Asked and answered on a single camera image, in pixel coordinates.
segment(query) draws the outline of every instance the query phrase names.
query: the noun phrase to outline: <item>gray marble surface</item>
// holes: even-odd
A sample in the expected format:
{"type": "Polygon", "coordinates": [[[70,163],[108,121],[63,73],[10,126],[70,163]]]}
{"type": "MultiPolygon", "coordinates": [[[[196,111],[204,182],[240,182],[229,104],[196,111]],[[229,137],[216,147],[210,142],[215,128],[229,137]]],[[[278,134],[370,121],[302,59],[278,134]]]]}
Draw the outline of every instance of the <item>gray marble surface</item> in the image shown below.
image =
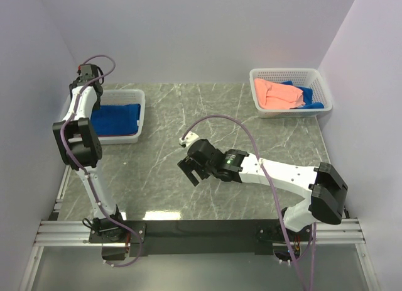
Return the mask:
{"type": "MultiPolygon", "coordinates": [[[[132,145],[104,146],[107,186],[128,219],[272,219],[277,218],[271,189],[257,184],[220,182],[194,187],[177,167],[186,155],[178,138],[209,114],[239,118],[256,139],[261,156],[307,166],[329,160],[316,118],[260,119],[249,84],[114,84],[105,89],[142,89],[146,96],[144,128],[132,145]]],[[[225,151],[252,152],[247,135],[225,119],[210,119],[194,131],[225,151]]],[[[281,207],[301,197],[278,191],[281,207]]],[[[92,217],[86,191],[72,172],[59,220],[92,217]]]]}

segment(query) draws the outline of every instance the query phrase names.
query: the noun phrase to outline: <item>cloth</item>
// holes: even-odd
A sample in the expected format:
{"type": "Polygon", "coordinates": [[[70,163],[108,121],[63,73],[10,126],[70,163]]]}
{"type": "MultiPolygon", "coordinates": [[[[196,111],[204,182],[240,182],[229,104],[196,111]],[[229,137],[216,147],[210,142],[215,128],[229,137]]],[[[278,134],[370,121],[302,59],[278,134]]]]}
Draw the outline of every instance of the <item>cloth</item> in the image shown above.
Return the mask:
{"type": "MultiPolygon", "coordinates": [[[[288,82],[283,82],[284,85],[293,85],[293,82],[289,80],[288,82]]],[[[306,87],[297,87],[303,91],[303,101],[305,105],[299,107],[298,109],[323,109],[324,105],[321,102],[313,102],[313,90],[306,87]]]]}
{"type": "Polygon", "coordinates": [[[126,136],[138,132],[139,104],[100,106],[93,111],[91,123],[98,136],[126,136]]]}
{"type": "Polygon", "coordinates": [[[258,104],[264,109],[292,109],[304,106],[303,91],[292,85],[254,79],[258,104]]]}

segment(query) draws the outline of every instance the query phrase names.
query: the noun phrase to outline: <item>blue towel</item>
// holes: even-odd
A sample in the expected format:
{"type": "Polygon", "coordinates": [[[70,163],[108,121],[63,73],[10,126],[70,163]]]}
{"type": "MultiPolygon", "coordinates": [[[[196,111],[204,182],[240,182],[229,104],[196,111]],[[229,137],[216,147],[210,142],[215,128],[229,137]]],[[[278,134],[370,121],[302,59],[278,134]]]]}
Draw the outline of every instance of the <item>blue towel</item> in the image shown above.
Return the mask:
{"type": "MultiPolygon", "coordinates": [[[[291,80],[287,82],[283,82],[283,85],[293,85],[291,80]]],[[[324,105],[321,102],[314,102],[313,103],[313,90],[306,87],[297,87],[303,91],[303,101],[305,103],[304,106],[298,107],[297,109],[323,109],[324,105]]]]}
{"type": "Polygon", "coordinates": [[[98,136],[125,136],[138,132],[139,104],[100,106],[92,112],[91,123],[98,136]]]}

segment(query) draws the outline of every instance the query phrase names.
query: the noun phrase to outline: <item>perforated basket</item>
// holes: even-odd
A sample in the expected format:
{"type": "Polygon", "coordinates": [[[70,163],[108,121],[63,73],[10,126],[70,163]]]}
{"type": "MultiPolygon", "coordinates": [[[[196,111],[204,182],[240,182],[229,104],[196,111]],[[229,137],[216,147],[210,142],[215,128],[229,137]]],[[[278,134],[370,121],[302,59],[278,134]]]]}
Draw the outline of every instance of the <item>perforated basket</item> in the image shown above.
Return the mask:
{"type": "Polygon", "coordinates": [[[143,130],[145,114],[145,93],[142,90],[123,89],[123,90],[104,90],[100,99],[101,105],[122,106],[126,104],[139,104],[139,120],[137,121],[138,132],[127,136],[105,136],[99,137],[103,145],[116,145],[123,143],[136,143],[143,130]]]}
{"type": "Polygon", "coordinates": [[[253,95],[258,116],[260,118],[272,117],[313,117],[322,114],[332,109],[332,101],[330,92],[321,77],[320,72],[315,69],[308,68],[268,68],[268,69],[253,69],[250,71],[251,94],[253,95]],[[289,109],[289,110],[274,110],[263,109],[258,104],[254,79],[265,79],[270,82],[286,82],[291,80],[293,85],[311,88],[313,90],[313,102],[321,102],[324,105],[323,109],[289,109]]]}

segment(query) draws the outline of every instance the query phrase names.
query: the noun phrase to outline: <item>salmon-colored cloth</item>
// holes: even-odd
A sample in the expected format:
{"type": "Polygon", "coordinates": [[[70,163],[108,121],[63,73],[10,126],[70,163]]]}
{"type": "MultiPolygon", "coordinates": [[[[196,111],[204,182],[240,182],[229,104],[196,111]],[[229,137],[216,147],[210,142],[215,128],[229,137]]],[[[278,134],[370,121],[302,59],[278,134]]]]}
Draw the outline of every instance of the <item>salmon-colored cloth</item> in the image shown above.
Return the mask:
{"type": "Polygon", "coordinates": [[[304,106],[303,91],[292,85],[254,79],[258,104],[263,109],[293,109],[304,106]]]}

